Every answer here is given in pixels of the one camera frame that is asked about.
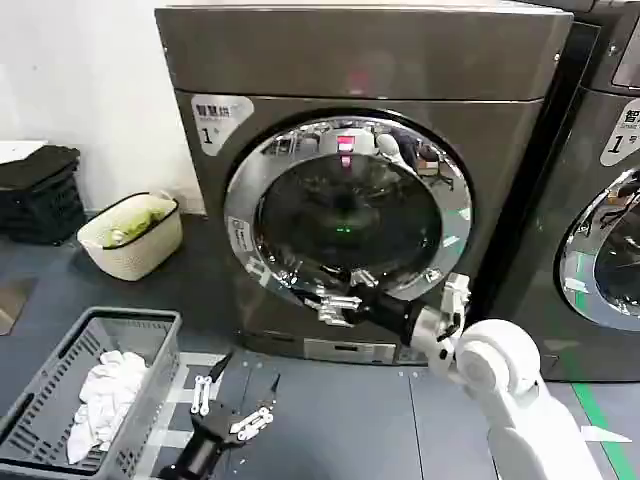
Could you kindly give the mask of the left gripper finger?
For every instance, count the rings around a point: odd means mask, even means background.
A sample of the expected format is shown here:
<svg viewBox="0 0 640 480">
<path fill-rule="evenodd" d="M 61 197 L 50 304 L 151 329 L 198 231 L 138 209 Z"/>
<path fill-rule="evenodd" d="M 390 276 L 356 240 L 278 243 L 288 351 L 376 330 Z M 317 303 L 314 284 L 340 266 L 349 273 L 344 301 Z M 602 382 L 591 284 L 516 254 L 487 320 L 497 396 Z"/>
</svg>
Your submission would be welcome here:
<svg viewBox="0 0 640 480">
<path fill-rule="evenodd" d="M 277 405 L 277 389 L 281 379 L 278 374 L 256 408 L 242 419 L 231 424 L 229 434 L 237 443 L 246 443 L 255 438 L 274 421 L 274 409 Z"/>
<path fill-rule="evenodd" d="M 218 360 L 206 375 L 197 375 L 194 380 L 190 412 L 192 415 L 207 416 L 210 412 L 211 388 L 218 381 L 234 356 L 231 351 Z"/>
</svg>

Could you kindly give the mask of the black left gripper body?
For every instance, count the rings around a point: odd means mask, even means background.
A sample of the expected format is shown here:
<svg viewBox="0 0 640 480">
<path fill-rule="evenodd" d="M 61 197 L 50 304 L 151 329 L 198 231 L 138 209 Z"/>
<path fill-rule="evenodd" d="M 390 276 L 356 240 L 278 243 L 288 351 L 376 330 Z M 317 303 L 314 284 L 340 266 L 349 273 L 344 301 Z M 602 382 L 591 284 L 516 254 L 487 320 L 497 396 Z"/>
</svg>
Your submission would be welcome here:
<svg viewBox="0 0 640 480">
<path fill-rule="evenodd" d="M 238 447 L 230 433 L 236 411 L 214 401 L 207 415 L 192 414 L 193 434 L 173 464 L 174 476 L 210 476 L 222 455 Z"/>
</svg>

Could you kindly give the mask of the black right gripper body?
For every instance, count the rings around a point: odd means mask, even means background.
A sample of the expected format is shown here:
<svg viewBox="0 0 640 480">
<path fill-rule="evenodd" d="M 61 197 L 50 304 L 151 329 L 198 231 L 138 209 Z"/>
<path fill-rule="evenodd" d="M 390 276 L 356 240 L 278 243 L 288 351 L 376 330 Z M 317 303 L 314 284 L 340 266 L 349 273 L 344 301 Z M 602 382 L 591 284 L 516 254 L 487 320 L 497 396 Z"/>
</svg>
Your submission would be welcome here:
<svg viewBox="0 0 640 480">
<path fill-rule="evenodd" d="M 355 310 L 349 311 L 349 323 L 370 322 L 398 336 L 401 344 L 409 346 L 415 324 L 423 310 L 423 301 L 400 300 L 384 291 L 351 291 L 360 300 Z"/>
</svg>

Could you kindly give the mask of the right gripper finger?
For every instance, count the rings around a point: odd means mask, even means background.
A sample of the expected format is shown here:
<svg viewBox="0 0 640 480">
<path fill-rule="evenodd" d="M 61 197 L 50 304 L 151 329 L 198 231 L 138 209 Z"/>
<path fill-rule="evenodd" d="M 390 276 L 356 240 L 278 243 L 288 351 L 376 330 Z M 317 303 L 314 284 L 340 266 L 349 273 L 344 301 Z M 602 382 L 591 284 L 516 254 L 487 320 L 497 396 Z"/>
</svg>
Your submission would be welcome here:
<svg viewBox="0 0 640 480">
<path fill-rule="evenodd" d="M 318 320 L 331 327 L 352 328 L 353 325 L 345 320 L 340 309 L 321 306 L 317 310 Z"/>
<path fill-rule="evenodd" d="M 306 295 L 303 302 L 316 309 L 357 310 L 362 302 L 358 297 L 340 295 Z"/>
</svg>

